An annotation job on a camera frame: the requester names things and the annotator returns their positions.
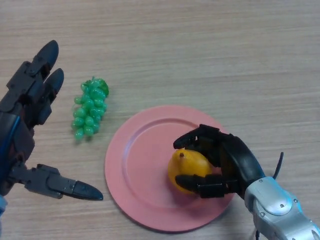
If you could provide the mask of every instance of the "grape bunch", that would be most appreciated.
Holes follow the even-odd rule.
[[[76,140],[92,137],[99,131],[100,121],[107,111],[105,99],[109,95],[109,87],[101,78],[92,77],[83,82],[81,90],[82,96],[74,98],[74,103],[79,106],[73,111],[71,124]]]

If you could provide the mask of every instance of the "pink plate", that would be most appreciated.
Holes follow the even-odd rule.
[[[116,204],[132,220],[157,231],[185,232],[208,224],[227,208],[234,194],[201,199],[179,192],[169,181],[173,142],[199,124],[226,132],[203,112],[169,105],[134,115],[115,133],[105,156],[105,178]]]

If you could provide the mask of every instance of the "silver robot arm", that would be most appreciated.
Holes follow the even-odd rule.
[[[270,176],[245,191],[246,208],[256,229],[268,240],[320,240],[320,230],[302,211],[300,201]]]

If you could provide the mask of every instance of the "green grapes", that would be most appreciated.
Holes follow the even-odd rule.
[[[74,120],[71,123],[76,140],[92,137],[99,132],[101,119],[107,111],[105,99],[109,95],[109,87],[101,78],[92,77],[80,87],[82,96],[74,98],[74,103],[79,107],[73,111]]]

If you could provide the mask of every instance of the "wood grain surface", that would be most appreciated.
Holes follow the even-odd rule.
[[[4,240],[248,240],[253,218],[236,197],[218,220],[184,234],[154,233],[128,220],[104,177],[116,130],[158,105],[197,108],[252,149],[267,174],[320,225],[319,0],[0,0],[0,95],[23,61],[50,40],[65,80],[35,130],[27,162],[103,191],[104,201],[60,200],[16,185],[1,217]],[[110,86],[92,142],[74,144],[73,98],[92,76]]]

